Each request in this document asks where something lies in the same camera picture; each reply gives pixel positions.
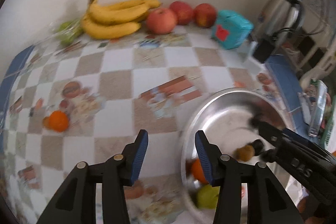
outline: checkered tablecloth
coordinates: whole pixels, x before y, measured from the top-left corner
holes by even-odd
[[[178,195],[179,159],[176,149],[184,124],[195,108],[209,95],[243,83],[261,89],[256,80],[260,67],[243,63],[235,50],[226,51],[210,39],[210,30],[177,26],[160,47],[141,47],[148,34],[141,31],[118,41],[94,41],[83,35],[85,45],[56,55],[58,43],[36,47],[23,73],[11,89],[9,106],[22,97],[22,109],[6,115],[4,130],[4,172],[8,200],[18,217],[34,224],[67,174],[80,161],[95,164],[120,153],[134,141],[140,129],[149,133],[149,145],[140,178],[155,185],[159,193]],[[37,61],[32,58],[38,54]],[[157,119],[139,95],[179,76],[186,77],[201,97],[176,108],[173,117]],[[50,108],[57,108],[64,86],[81,83],[95,96],[104,98],[101,109],[85,126],[73,126],[64,133],[42,126]],[[31,108],[42,98],[42,107]],[[32,189],[18,178],[18,172],[33,166],[38,187]],[[185,212],[175,223],[191,223]]]

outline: bunch of bananas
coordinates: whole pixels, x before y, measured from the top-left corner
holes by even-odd
[[[112,5],[99,5],[89,0],[88,9],[81,20],[83,30],[95,39],[112,39],[132,34],[140,29],[149,9],[161,5],[158,0],[128,0]]]

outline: red apple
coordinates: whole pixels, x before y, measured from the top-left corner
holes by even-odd
[[[167,8],[152,11],[146,20],[147,28],[156,34],[170,33],[177,24],[177,16]]]
[[[215,24],[217,10],[208,3],[197,5],[194,9],[195,22],[199,27],[209,28]]]
[[[178,25],[187,25],[194,17],[194,11],[192,7],[188,3],[183,1],[173,2],[169,6],[169,9],[176,14]]]

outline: silver tray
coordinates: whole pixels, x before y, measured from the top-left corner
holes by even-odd
[[[190,167],[198,158],[195,148],[195,133],[203,130],[210,143],[216,144],[223,154],[233,156],[234,151],[261,139],[266,149],[273,146],[258,135],[256,129],[251,128],[249,120],[254,115],[262,113],[263,119],[278,128],[288,127],[285,118],[276,109],[275,105],[262,95],[241,89],[231,88],[219,91],[205,100],[194,112],[184,128],[182,134],[181,177],[183,200],[186,208],[201,223],[211,224],[215,210],[199,210],[195,206],[196,193],[202,186],[190,173]],[[248,164],[256,164],[259,157],[253,157]],[[269,164],[282,185],[285,187],[289,174],[276,163]],[[246,194],[241,201],[241,223],[246,223],[247,215],[247,187]]]

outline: kettle handle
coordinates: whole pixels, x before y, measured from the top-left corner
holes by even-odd
[[[303,25],[303,21],[305,19],[305,8],[301,1],[296,1],[292,4],[292,7],[295,7],[299,13],[297,15],[296,21],[292,25],[293,32],[289,34],[289,37],[291,37],[294,33],[296,33]]]

